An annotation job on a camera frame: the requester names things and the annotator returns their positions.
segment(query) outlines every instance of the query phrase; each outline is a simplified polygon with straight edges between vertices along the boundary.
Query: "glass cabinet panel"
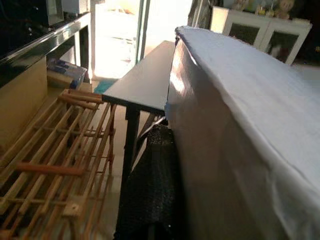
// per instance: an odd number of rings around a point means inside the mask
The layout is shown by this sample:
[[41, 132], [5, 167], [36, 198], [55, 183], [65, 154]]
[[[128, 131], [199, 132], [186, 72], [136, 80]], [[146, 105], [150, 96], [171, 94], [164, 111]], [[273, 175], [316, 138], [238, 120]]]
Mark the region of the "glass cabinet panel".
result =
[[274, 31], [266, 52], [285, 63], [296, 44], [298, 37], [299, 36], [296, 34]]
[[257, 38], [259, 29], [259, 27], [233, 23], [229, 36], [244, 41], [247, 44], [253, 45]]

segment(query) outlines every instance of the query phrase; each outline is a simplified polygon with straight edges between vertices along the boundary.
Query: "black table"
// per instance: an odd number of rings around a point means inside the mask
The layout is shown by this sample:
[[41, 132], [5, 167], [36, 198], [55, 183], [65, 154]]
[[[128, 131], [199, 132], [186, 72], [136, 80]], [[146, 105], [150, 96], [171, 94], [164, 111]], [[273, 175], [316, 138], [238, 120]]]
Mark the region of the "black table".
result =
[[[152, 125], [155, 116], [165, 115], [174, 50], [174, 42], [162, 42], [102, 95], [103, 101], [126, 107], [125, 119], [128, 122], [121, 188], [139, 152], [139, 137]], [[138, 134], [140, 111], [150, 115]]]

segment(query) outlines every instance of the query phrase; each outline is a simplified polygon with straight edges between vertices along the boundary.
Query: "cabinet door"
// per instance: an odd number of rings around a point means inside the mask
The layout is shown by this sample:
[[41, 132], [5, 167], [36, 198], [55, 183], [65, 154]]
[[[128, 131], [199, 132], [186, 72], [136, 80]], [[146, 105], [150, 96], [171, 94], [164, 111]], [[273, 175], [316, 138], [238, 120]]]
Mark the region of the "cabinet door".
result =
[[292, 64], [310, 29], [310, 24], [276, 19], [270, 23], [259, 49], [281, 62]]
[[269, 18], [266, 17], [231, 10], [225, 22], [223, 35], [237, 38], [258, 49], [269, 22]]

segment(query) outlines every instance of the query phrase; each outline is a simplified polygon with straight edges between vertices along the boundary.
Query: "wooden board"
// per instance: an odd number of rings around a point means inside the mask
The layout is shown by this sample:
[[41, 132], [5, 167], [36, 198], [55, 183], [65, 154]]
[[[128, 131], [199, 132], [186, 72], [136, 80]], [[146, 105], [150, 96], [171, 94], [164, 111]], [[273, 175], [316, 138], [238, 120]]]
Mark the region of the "wooden board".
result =
[[0, 156], [19, 137], [46, 96], [46, 58], [0, 88]]
[[51, 87], [68, 89], [71, 82], [73, 81], [73, 78], [52, 70], [48, 70], [47, 80], [48, 80], [49, 86]]

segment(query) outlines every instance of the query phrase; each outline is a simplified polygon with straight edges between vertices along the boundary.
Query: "black shelf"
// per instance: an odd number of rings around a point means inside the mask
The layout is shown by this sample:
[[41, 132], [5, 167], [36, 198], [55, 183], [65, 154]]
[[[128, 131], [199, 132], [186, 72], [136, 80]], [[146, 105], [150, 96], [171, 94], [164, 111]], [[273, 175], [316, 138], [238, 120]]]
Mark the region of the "black shelf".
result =
[[89, 34], [91, 14], [85, 13], [70, 22], [60, 23], [52, 32], [10, 52], [0, 59], [0, 88], [57, 49], [75, 33], [80, 36], [81, 66], [89, 66]]

